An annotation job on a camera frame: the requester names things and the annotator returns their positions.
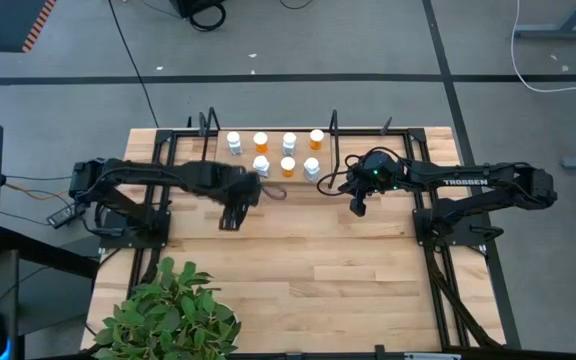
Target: white cable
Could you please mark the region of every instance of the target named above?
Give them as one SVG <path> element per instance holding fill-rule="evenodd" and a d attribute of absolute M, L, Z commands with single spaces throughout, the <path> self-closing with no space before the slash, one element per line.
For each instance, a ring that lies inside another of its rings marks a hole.
<path fill-rule="evenodd" d="M 512 27 L 512 34 L 510 35 L 510 57 L 512 58 L 512 67 L 515 69 L 515 74 L 519 77 L 519 80 L 530 90 L 540 92 L 540 93 L 553 93 L 553 92 L 561 92 L 561 91 L 570 91 L 576 90 L 576 87 L 569 87 L 569 88 L 562 88 L 562 89 L 537 89 L 534 88 L 521 77 L 519 74 L 519 70 L 517 70 L 517 64 L 515 62 L 515 31 L 517 31 L 517 23 L 519 22 L 519 7 L 520 7 L 521 0 L 517 0 L 517 16 L 515 17 L 515 25 Z"/>

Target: gray floor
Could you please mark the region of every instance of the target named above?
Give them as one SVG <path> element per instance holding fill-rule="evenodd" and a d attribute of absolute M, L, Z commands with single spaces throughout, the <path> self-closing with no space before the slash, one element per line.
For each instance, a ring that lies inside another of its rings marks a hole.
<path fill-rule="evenodd" d="M 165 0 L 149 2 L 169 9 Z M 575 2 L 523 0 L 521 22 L 555 21 Z M 57 4 L 30 54 L 0 54 L 0 77 L 134 75 L 106 1 Z M 144 75 L 439 71 L 424 10 L 416 0 L 315 0 L 301 11 L 284 9 L 274 0 L 229 0 L 226 24 L 208 34 L 138 0 L 114 4 Z M 514 4 L 433 1 L 453 73 L 512 74 Z M 517 55 L 519 68 L 527 73 L 576 74 L 576 42 L 522 40 Z M 342 125 L 378 125 L 389 116 L 400 126 L 453 125 L 441 83 L 147 88 L 162 126 L 184 126 L 189 115 L 208 106 L 215 106 L 228 126 L 325 124 L 332 109 L 339 111 Z M 576 352 L 576 171 L 559 166 L 561 156 L 576 155 L 576 92 L 536 94 L 517 83 L 460 83 L 456 89 L 477 161 L 529 161 L 555 176 L 560 199 L 554 207 L 500 211 L 492 220 L 506 230 L 498 244 L 523 347 Z M 129 129 L 152 127 L 152 119 L 139 85 L 8 86 L 0 87 L 0 124 L 5 128 L 5 173 L 59 176 L 69 174 L 75 161 L 122 156 Z M 21 184 L 55 191 L 67 186 Z M 8 190 L 2 195 L 2 209 L 36 219 L 59 206 Z M 2 223 L 57 245 L 84 235 L 78 226 L 52 231 L 6 217 Z M 34 334 L 28 339 L 29 355 L 76 351 L 82 326 L 78 319 Z"/>

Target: black robotic arm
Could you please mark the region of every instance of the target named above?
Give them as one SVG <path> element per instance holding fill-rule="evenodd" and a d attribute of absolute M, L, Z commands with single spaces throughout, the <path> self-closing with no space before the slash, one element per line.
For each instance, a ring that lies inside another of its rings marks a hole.
<path fill-rule="evenodd" d="M 385 150 L 395 156 L 393 159 Z M 444 186 L 485 186 L 491 191 L 460 200 L 439 199 L 433 204 L 431 228 L 446 235 L 465 216 L 516 206 L 526 210 L 545 209 L 557 200 L 552 176 L 527 163 L 481 166 L 439 166 L 401 158 L 387 148 L 374 148 L 350 165 L 341 193 L 354 197 L 350 209 L 364 216 L 364 199 L 392 190 L 432 191 Z"/>
<path fill-rule="evenodd" d="M 249 206 L 259 202 L 259 175 L 241 166 L 211 161 L 190 161 L 182 165 L 135 163 L 118 159 L 96 159 L 75 164 L 69 195 L 76 203 L 98 202 L 137 223 L 156 231 L 154 211 L 136 204 L 115 187 L 121 184 L 179 187 L 197 196 L 224 205 L 219 222 L 222 230 L 238 230 Z"/>

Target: wooden table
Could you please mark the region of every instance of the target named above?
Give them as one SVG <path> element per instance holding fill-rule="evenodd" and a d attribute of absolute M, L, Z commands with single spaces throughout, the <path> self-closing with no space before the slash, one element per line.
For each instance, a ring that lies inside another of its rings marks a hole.
<path fill-rule="evenodd" d="M 125 159 L 150 162 L 155 131 L 132 130 Z M 450 128 L 425 131 L 433 162 L 459 162 Z M 183 138 L 175 163 L 201 159 L 203 141 Z M 208 160 L 214 159 L 216 141 L 209 140 Z M 341 159 L 374 146 L 405 155 L 403 141 L 393 142 L 392 137 L 342 136 L 339 142 Z M 419 149 L 415 152 L 420 159 Z M 343 181 L 340 176 L 336 182 Z M 387 351 L 440 350 L 424 255 L 415 240 L 412 194 L 393 191 L 370 197 L 366 216 L 359 218 L 348 209 L 349 196 L 324 197 L 312 185 L 286 189 L 285 201 L 262 196 L 239 232 L 218 230 L 218 204 L 171 190 L 170 241 L 162 257 L 174 258 L 175 270 L 193 261 L 199 271 L 215 277 L 213 285 L 223 289 L 218 301 L 231 306 L 243 322 L 239 352 L 371 352 L 375 344 Z M 143 201 L 143 187 L 123 190 Z M 439 195 L 460 198 L 468 193 L 441 188 Z M 123 249 L 99 271 L 88 315 L 93 330 L 102 329 L 113 304 L 125 300 L 133 255 L 134 250 Z M 489 335 L 503 343 L 484 258 L 464 247 L 453 247 L 452 256 L 464 304 Z M 456 345 L 447 304 L 444 298 Z M 82 348 L 92 344 L 86 332 Z M 476 344 L 472 337 L 471 344 Z"/>

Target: white bottle cap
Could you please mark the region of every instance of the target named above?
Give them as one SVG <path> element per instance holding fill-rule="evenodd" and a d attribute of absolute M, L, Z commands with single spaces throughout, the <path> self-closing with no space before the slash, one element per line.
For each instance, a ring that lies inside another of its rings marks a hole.
<path fill-rule="evenodd" d="M 285 157 L 281 159 L 281 168 L 284 170 L 292 170 L 295 168 L 295 159 L 291 157 Z"/>
<path fill-rule="evenodd" d="M 252 167 L 255 169 L 263 169 L 268 165 L 268 159 L 265 156 L 260 155 L 255 158 L 255 161 L 252 163 Z"/>
<path fill-rule="evenodd" d="M 236 131 L 231 131 L 228 133 L 226 139 L 228 139 L 228 142 L 230 144 L 236 144 L 239 142 L 239 133 Z"/>
<path fill-rule="evenodd" d="M 257 145 L 263 145 L 268 142 L 268 135 L 266 135 L 266 133 L 256 133 L 252 141 Z"/>
<path fill-rule="evenodd" d="M 310 140 L 320 142 L 323 139 L 324 139 L 324 132 L 323 131 L 321 131 L 319 129 L 315 129 L 315 130 L 310 132 Z"/>
<path fill-rule="evenodd" d="M 294 145 L 297 142 L 297 135 L 294 133 L 285 133 L 284 134 L 284 143 L 288 146 Z"/>
<path fill-rule="evenodd" d="M 308 171 L 315 171 L 319 167 L 319 161 L 317 161 L 315 158 L 308 158 L 304 163 L 304 167 Z"/>

